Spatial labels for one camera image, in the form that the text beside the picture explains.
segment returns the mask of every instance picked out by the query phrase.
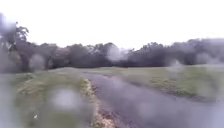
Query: sky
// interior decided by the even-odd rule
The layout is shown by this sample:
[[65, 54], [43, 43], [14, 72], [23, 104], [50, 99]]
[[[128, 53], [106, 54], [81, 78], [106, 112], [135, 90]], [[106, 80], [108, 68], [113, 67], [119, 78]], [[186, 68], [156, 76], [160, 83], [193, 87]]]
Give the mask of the sky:
[[0, 12], [37, 44], [113, 42], [140, 48], [224, 37], [222, 0], [0, 0]]

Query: green grass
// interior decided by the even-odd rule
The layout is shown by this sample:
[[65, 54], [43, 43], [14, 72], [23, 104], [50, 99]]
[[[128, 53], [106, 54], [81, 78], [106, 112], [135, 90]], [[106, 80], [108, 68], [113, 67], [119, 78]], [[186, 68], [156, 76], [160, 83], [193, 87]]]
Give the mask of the green grass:
[[[74, 89], [83, 98], [91, 95], [88, 92], [87, 81], [79, 76], [76, 69], [8, 74], [1, 75], [1, 78], [7, 79], [8, 84], [15, 90], [15, 106], [25, 128], [46, 126], [47, 128], [75, 128], [82, 121], [82, 118], [74, 112], [58, 112], [48, 107], [48, 94], [58, 87]], [[93, 115], [88, 114], [90, 124]]]
[[83, 72], [119, 76], [128, 82], [200, 100], [213, 100], [223, 93], [224, 67], [199, 65], [175, 68], [98, 68]]

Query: ground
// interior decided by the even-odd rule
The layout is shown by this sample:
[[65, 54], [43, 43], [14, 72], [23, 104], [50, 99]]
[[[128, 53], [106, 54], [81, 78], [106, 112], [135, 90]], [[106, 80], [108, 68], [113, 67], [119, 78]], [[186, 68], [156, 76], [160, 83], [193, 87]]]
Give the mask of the ground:
[[10, 114], [13, 119], [7, 120], [17, 120], [16, 127], [103, 128], [108, 122], [98, 113], [98, 101], [90, 83], [77, 69], [5, 74], [1, 75], [1, 85], [1, 92], [7, 91], [1, 97], [9, 98], [2, 99], [6, 103], [0, 112], [7, 110], [9, 115], [15, 111]]
[[214, 65], [159, 68], [98, 68], [83, 72], [118, 76], [129, 83], [147, 86], [195, 100], [214, 100], [223, 92], [224, 67]]
[[212, 103], [223, 94], [223, 69], [209, 65], [62, 68], [5, 74], [0, 79], [4, 101], [0, 112], [9, 115], [8, 110], [17, 110], [14, 122], [20, 122], [21, 128], [178, 128], [182, 125], [174, 120], [184, 124], [191, 114], [200, 122], [200, 116], [211, 114], [207, 112]]

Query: dirt path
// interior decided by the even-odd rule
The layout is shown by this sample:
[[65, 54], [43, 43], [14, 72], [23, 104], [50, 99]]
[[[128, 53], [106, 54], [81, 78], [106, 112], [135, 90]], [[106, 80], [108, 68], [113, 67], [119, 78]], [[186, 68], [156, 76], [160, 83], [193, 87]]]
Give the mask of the dirt path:
[[203, 128], [211, 105], [138, 87], [117, 77], [84, 74], [96, 88], [102, 110], [120, 128]]

